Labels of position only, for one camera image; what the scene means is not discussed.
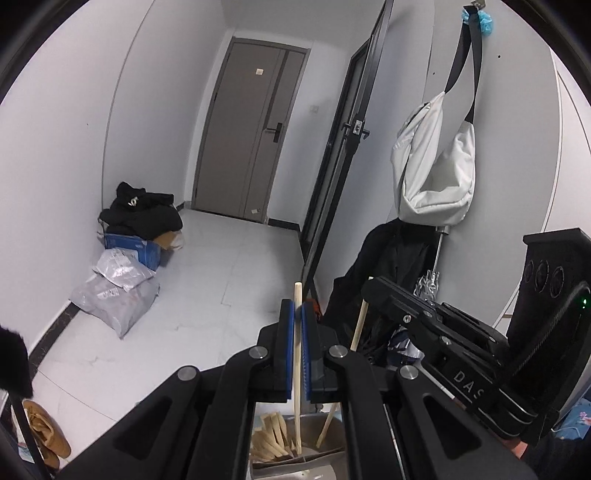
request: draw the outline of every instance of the blue shower cap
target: blue shower cap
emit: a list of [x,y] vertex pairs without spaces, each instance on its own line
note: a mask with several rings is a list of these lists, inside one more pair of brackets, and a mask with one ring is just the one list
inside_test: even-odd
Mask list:
[[[468,18],[469,17],[470,17],[470,15],[468,15],[468,12],[466,12],[466,9],[462,10],[462,20],[464,21],[464,23],[466,25],[468,25]],[[478,17],[480,18],[480,30],[482,32],[482,36],[488,37],[492,33],[492,29],[493,29],[495,23],[492,21],[491,16],[488,13],[486,13],[484,10],[478,11]]]

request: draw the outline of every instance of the gray door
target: gray door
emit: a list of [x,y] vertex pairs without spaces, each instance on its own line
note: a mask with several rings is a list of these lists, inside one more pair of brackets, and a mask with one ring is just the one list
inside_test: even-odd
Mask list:
[[262,221],[304,53],[234,41],[214,93],[193,208]]

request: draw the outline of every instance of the black bag strap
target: black bag strap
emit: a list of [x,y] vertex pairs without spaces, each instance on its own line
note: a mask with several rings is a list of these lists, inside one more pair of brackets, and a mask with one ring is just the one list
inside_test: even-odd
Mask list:
[[466,115],[466,122],[474,123],[474,107],[476,105],[476,92],[480,81],[480,69],[482,68],[482,32],[480,30],[480,17],[478,9],[473,5],[464,7],[468,12],[468,25],[462,23],[460,41],[457,44],[456,56],[453,59],[452,69],[447,78],[445,93],[449,92],[456,84],[466,64],[470,46],[472,46],[472,57],[474,59],[474,101]]

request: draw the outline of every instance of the glass door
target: glass door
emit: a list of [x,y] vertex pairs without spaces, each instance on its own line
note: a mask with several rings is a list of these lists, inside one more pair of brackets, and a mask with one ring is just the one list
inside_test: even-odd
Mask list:
[[326,145],[300,241],[304,252],[304,295],[313,283],[349,167],[361,139],[368,137],[369,104],[394,0],[386,0],[369,40],[351,57],[345,85]]

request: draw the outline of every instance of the brown shoe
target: brown shoe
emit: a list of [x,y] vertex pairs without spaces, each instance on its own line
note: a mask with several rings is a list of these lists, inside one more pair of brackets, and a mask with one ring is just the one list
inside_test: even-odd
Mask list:
[[38,403],[25,400],[22,402],[22,406],[27,411],[31,429],[37,434],[37,438],[41,443],[57,456],[69,457],[72,449],[56,421]]
[[47,466],[50,466],[55,470],[59,470],[60,459],[57,457],[57,455],[41,443],[41,437],[37,434],[37,432],[33,431],[33,436],[35,437],[35,441],[37,442],[37,446],[39,447],[39,452],[41,453],[41,458],[43,458],[43,462]]

